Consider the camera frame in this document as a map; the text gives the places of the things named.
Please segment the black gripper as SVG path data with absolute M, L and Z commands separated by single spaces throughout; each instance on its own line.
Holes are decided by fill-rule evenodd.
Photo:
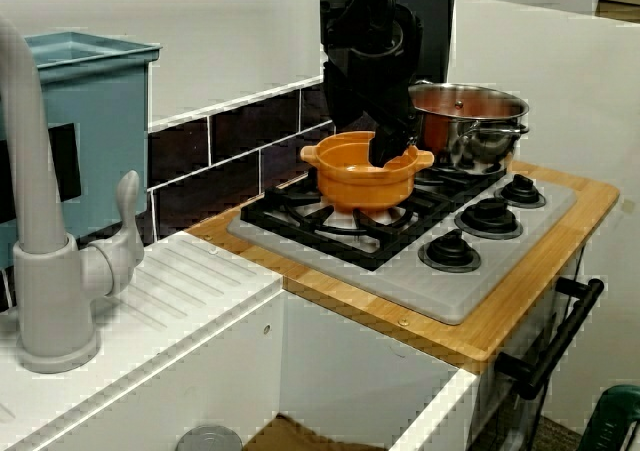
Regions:
M 377 123 L 368 148 L 374 167 L 384 167 L 417 142 L 419 115 L 408 91 L 415 73 L 414 53 L 380 59 L 330 53 L 324 63 L 323 88 L 334 124 L 344 128 L 363 114 Z

